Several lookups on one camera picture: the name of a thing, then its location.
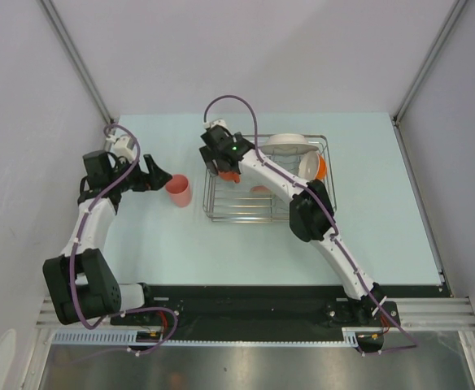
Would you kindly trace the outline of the white ribbed plate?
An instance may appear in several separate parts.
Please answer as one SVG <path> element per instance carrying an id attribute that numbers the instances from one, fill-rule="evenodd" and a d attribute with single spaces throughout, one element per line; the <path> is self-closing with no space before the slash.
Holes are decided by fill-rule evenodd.
<path id="1" fill-rule="evenodd" d="M 274 134 L 260 148 L 268 155 L 299 155 L 312 150 L 303 135 L 293 133 Z"/>

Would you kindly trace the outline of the pink cream leaf plate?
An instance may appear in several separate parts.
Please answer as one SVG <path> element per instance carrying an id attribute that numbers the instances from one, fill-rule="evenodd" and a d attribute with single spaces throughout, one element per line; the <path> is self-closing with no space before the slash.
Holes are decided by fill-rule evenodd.
<path id="1" fill-rule="evenodd" d="M 252 193 L 269 193 L 270 190 L 263 185 L 254 186 L 251 188 Z"/>

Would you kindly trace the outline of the orange mug white inside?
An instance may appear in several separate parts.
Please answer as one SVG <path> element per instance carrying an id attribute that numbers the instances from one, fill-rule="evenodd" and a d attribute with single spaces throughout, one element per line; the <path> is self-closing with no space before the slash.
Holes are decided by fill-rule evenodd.
<path id="1" fill-rule="evenodd" d="M 235 184 L 239 184 L 241 182 L 241 176 L 234 171 L 219 171 L 218 176 L 227 182 L 234 182 Z"/>

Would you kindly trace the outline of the white orange small bowl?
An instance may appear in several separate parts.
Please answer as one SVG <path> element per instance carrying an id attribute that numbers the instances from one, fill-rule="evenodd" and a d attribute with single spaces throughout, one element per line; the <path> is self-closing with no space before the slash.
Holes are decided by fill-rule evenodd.
<path id="1" fill-rule="evenodd" d="M 305 180 L 323 181 L 327 174 L 324 157 L 317 151 L 309 151 L 303 155 L 299 163 L 298 177 Z"/>

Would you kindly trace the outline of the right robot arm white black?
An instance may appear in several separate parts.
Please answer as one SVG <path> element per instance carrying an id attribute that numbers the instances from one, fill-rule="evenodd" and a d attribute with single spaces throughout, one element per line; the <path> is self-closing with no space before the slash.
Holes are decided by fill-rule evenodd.
<path id="1" fill-rule="evenodd" d="M 241 133 L 231 134 L 223 121 L 205 123 L 204 128 L 200 153 L 209 171 L 249 176 L 277 195 L 289 208 L 292 233 L 317 249 L 342 282 L 346 296 L 355 302 L 354 320 L 362 326 L 373 325 L 384 313 L 387 296 L 343 244 L 325 185 L 291 174 Z"/>

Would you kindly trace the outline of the pink plastic cup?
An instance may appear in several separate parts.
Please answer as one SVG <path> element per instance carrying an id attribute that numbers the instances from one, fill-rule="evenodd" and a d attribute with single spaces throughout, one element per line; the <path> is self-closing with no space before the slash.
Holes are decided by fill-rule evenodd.
<path id="1" fill-rule="evenodd" d="M 165 184 L 165 190 L 172 201 L 178 207 L 187 207 L 192 199 L 190 182 L 184 175 L 175 174 Z"/>

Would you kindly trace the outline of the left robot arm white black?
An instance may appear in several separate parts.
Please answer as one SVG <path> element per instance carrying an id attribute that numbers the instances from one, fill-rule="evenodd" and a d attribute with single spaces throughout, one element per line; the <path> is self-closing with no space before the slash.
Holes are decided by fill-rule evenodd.
<path id="1" fill-rule="evenodd" d="M 105 150 L 83 156 L 86 176 L 77 201 L 79 219 L 61 254 L 45 260 L 42 268 L 54 311 L 63 325 L 126 310 L 137 323 L 146 325 L 157 315 L 157 305 L 146 298 L 147 286 L 119 284 L 102 255 L 122 194 L 157 191 L 172 179 L 149 154 L 143 158 L 147 172 L 137 160 Z"/>

